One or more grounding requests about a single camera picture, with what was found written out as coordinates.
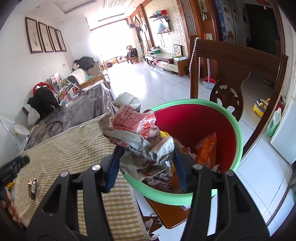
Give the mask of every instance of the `green bin rim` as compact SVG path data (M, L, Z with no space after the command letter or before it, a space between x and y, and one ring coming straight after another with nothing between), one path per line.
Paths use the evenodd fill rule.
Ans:
M237 140L237 147L236 147L236 152L234 155L234 160L232 162L232 165L230 167L230 170L233 170L234 172L237 170L239 167L239 163L242 158L242 151L243 151L243 140L242 140L242 133L239 127L239 124L235 117L223 106L214 103L212 101L208 100L202 100L202 99L183 99L183 100L175 100L171 102L167 102L158 106L155 106L151 108L154 112L157 110L161 110L170 106L174 105L182 105L182 104L199 104L199 105L204 105L211 107L217 111L219 111L221 114L223 114L231 123L235 137ZM143 182L134 179L131 177L129 174L124 174L124 178L127 180L127 182L138 192L140 192L143 196L159 202L159 203L164 203L168 205L176 205L176 206L182 206L182 205L191 205L192 201L192 195L193 193L185 193L185 194L175 194L175 193L167 193L167 192L162 192L159 190L156 190ZM212 189L212 196L217 194L217 189Z

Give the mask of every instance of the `striped cloth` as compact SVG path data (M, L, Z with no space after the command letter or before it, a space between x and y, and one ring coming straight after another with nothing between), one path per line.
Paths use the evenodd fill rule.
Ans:
M71 74L69 74L69 76L74 76L76 78L78 84L80 84L80 85L82 83L86 82L86 77L88 75L89 74L84 69L77 69L77 70L74 70Z
M60 172L84 172L98 164L102 157L112 154L115 146L101 133L98 118L86 122L84 126L72 127L22 153L30 157L30 163L18 173L13 195L25 226L29 225L39 203ZM31 200L28 194L28 179L32 177L38 178L35 200ZM102 196L114 240L151 240L134 191L120 172L114 188ZM80 232L87 235L82 191L78 193L78 222Z

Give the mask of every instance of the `blue gripper pad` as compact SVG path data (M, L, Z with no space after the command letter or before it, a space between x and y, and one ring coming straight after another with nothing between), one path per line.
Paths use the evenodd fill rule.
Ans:
M104 180L106 182L106 191L110 192L111 188L114 187L117 174L119 172L119 160L124 153L122 146L116 146L112 155L104 156L100 162L104 170Z
M189 192L196 185L194 176L192 174L192 166L194 165L194 160L188 154L183 154L176 143L174 150L173 163L177 172L179 183L183 191Z

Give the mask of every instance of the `backpack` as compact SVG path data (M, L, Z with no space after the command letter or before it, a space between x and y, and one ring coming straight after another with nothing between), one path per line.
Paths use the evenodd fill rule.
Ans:
M136 48L133 48L130 50L130 56L132 57L137 57L138 56L138 51Z
M40 119L43 119L60 106L54 97L54 94L48 87L40 87L36 89L34 96L28 99L27 104L37 110Z

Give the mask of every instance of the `human hand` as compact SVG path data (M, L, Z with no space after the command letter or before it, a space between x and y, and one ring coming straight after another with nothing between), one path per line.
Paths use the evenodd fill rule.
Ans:
M15 203L14 201L11 199L11 195L8 191L6 191L6 194L7 194L7 199L9 201L9 205L8 207L6 207L6 203L3 201L3 200L0 200L0 207L2 209L5 209L7 208L8 212L10 213L12 219L15 221L15 222L18 222L18 223L21 223L21 219L20 219L20 216L19 214L17 213L17 208L15 206Z

